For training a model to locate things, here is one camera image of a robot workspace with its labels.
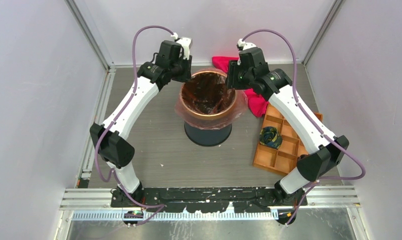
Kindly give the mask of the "red translucent trash bag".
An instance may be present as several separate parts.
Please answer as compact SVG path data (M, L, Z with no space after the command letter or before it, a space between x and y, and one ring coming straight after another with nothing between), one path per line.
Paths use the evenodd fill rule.
M192 74L180 88L175 113L200 130L220 130L232 124L248 109L248 99L244 91L227 88L226 78L217 68Z

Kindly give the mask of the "dark blue gold-rimmed trash bin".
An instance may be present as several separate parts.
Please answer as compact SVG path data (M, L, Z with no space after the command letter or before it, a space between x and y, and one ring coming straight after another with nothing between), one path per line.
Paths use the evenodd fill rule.
M180 89L175 111L183 119L188 139L199 146L218 146L232 132L238 96L227 87L226 78L217 68L202 69Z

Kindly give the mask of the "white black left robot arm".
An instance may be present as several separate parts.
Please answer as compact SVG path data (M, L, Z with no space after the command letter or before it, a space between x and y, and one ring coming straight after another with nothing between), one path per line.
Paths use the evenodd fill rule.
M189 37L164 40L152 61L142 64L134 83L113 113L102 123L93 123L90 136L97 156L101 156L118 178L124 191L123 200L130 207L142 202L141 181L136 176L132 159L135 148L127 141L136 120L148 103L171 81L186 82L191 78L192 56Z

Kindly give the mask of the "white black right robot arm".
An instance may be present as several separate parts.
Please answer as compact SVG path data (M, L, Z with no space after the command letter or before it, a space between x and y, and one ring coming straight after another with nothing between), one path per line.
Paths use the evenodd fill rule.
M239 47L239 59L229 63L226 78L228 88L253 89L256 94L275 107L302 141L307 156L275 184L274 198L280 205L288 205L295 192L336 167L349 146L348 139L337 137L308 108L293 90L293 81L280 68L270 70L263 51L250 43Z

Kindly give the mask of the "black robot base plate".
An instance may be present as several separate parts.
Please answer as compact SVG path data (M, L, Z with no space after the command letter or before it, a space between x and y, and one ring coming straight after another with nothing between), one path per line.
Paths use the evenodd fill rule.
M278 198L274 188L251 187L147 187L141 188L133 199L149 206L148 212L154 213L161 205L166 213L223 213L233 209L235 213L262 213L271 207L292 209L301 203L305 191L300 189L286 198Z

